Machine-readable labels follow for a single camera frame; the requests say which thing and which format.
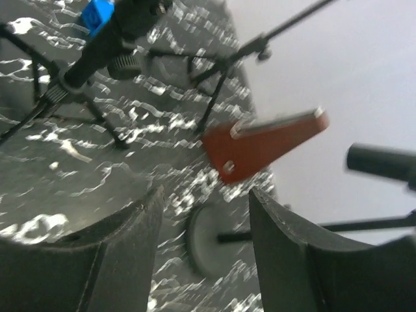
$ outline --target blue clip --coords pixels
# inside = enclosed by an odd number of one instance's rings
[[[91,0],[81,13],[86,28],[90,31],[90,36],[95,36],[100,28],[104,26],[114,12],[114,3],[109,0]]]

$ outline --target tripod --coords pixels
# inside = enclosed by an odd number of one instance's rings
[[[324,8],[326,5],[334,2],[335,0],[321,0],[320,2],[310,6],[309,8],[305,9],[303,12],[295,15],[270,33],[264,35],[261,34],[257,38],[254,38],[252,41],[248,42],[244,46],[242,46],[237,52],[231,54],[228,57],[221,57],[217,54],[210,54],[204,56],[198,56],[195,53],[179,53],[176,54],[173,51],[164,50],[164,49],[155,49],[151,48],[149,50],[149,58],[154,57],[175,57],[175,58],[186,58],[187,59],[187,74],[188,79],[190,81],[190,86],[192,88],[196,88],[199,92],[206,94],[211,97],[211,100],[208,103],[208,107],[206,108],[201,120],[198,123],[196,132],[202,133],[205,130],[206,123],[208,118],[212,112],[212,109],[215,105],[216,100],[218,99],[221,89],[226,81],[226,79],[232,73],[232,67],[240,60],[249,57],[251,54],[257,53],[257,60],[259,62],[264,62],[268,60],[272,56],[272,52],[269,48],[269,41],[281,33],[285,32],[286,30],[290,29],[291,27],[295,26],[296,24],[300,23],[307,17],[311,16],[312,14],[316,13],[320,9]],[[205,59],[213,61],[213,66],[205,70],[204,72],[193,75],[192,72],[194,71],[193,62],[195,59]],[[210,95],[206,90],[200,87],[200,84],[203,81],[211,78],[216,74],[220,74],[220,79],[218,80],[214,92]]]
[[[0,23],[0,38],[6,39],[32,58],[34,108],[24,119],[0,135],[0,145],[15,135],[20,129],[39,118],[58,117],[56,111],[63,104],[81,103],[113,137],[118,148],[128,145],[116,132],[105,113],[94,103],[92,90],[93,74],[105,66],[110,76],[116,80],[133,79],[141,73],[140,64],[133,56],[135,40],[148,33],[172,6],[171,0],[119,0],[109,22],[83,49],[79,60],[70,68],[67,62],[48,60],[39,51],[26,44]],[[47,91],[41,94],[39,65],[51,77]]]

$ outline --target screw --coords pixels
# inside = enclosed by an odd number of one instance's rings
[[[226,174],[231,174],[235,169],[234,162],[228,161],[228,162],[226,162],[226,164],[222,168],[224,169]]]
[[[164,7],[163,3],[159,3],[159,10],[161,11],[161,14],[166,14],[166,8]]]

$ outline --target sparkly gray surface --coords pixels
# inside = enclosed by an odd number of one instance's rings
[[[0,20],[51,59],[74,62],[87,30],[77,23],[86,1],[4,0]],[[170,15],[138,42],[144,55],[152,46],[177,52],[230,52],[238,46],[229,17],[218,1],[175,1]],[[198,68],[208,66],[196,63]],[[156,60],[154,74],[117,82],[96,73],[96,101],[131,143],[120,151],[98,126],[36,123],[0,149],[0,234],[24,244],[54,241],[84,228],[163,184],[164,212],[149,311],[262,311],[250,244],[235,255],[234,266],[218,281],[193,274],[183,249],[183,221],[197,203],[224,206],[230,230],[248,226],[247,193],[253,186],[273,191],[262,172],[238,185],[224,186],[202,144],[192,134],[209,97],[177,86],[185,72],[180,60]],[[43,86],[49,81],[41,72]],[[8,42],[0,45],[0,131],[31,109],[31,61]],[[211,125],[252,113],[242,73],[228,79]],[[88,116],[82,107],[61,114]]]

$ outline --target black tripod leg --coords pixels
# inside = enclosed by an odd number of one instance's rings
[[[40,113],[44,111],[48,106],[46,101],[38,102],[37,106],[31,111],[29,115],[27,115],[20,123],[14,125],[9,130],[5,131],[0,135],[0,146],[4,144],[8,139],[10,139],[13,135],[15,135],[21,128],[27,125],[29,122],[34,120]]]
[[[222,61],[224,62],[224,59],[218,57],[218,55],[204,55],[204,56],[197,56],[197,55],[193,55],[193,56],[189,56],[188,60],[187,60],[187,73],[189,75],[189,77],[192,78],[192,72],[194,71],[194,60],[195,59],[205,59],[205,60],[210,60],[212,63],[218,62],[218,61]]]
[[[48,105],[38,116],[36,116],[35,119],[37,120],[46,120],[56,113],[56,111],[59,109],[60,104],[52,104]]]
[[[115,130],[114,126],[110,123],[110,121],[105,117],[104,113],[99,109],[99,107],[92,101],[91,99],[85,101],[85,105],[88,110],[91,112],[92,115],[97,119],[97,122],[102,125],[114,138],[114,142],[118,148],[122,148],[123,150],[128,149],[129,145],[125,142],[125,140],[121,140],[118,137],[118,133]]]
[[[203,58],[203,59],[215,59],[216,55],[207,55],[207,56],[197,56],[195,52],[182,52],[175,53],[172,50],[156,49],[151,47],[149,49],[148,55],[150,57],[189,57],[189,58]]]
[[[22,50],[24,53],[30,55],[33,60],[37,61],[37,63],[41,64],[43,67],[46,68],[47,71],[53,72],[56,71],[56,66],[47,58],[45,58],[40,52],[35,50],[31,45],[24,42],[18,36],[16,36],[13,32],[7,29],[7,25],[3,24],[0,25],[0,37],[7,39],[12,44],[14,44],[18,49]]]
[[[222,73],[221,78],[220,78],[220,80],[219,80],[219,82],[218,82],[218,84],[217,84],[217,86],[215,88],[215,91],[214,91],[214,93],[211,96],[211,100],[208,103],[208,107],[205,110],[205,112],[204,112],[204,114],[203,114],[200,122],[198,122],[198,126],[197,126],[196,131],[195,131],[197,134],[203,133],[205,131],[205,126],[207,124],[209,115],[211,114],[211,111],[214,108],[215,101],[218,99],[218,96],[220,95],[221,88],[224,85],[224,83],[225,83],[225,81],[227,79],[227,76],[228,76],[228,72],[227,71],[225,71],[224,73]]]
[[[33,74],[33,101],[37,103],[40,99],[39,66],[37,61],[32,60]]]

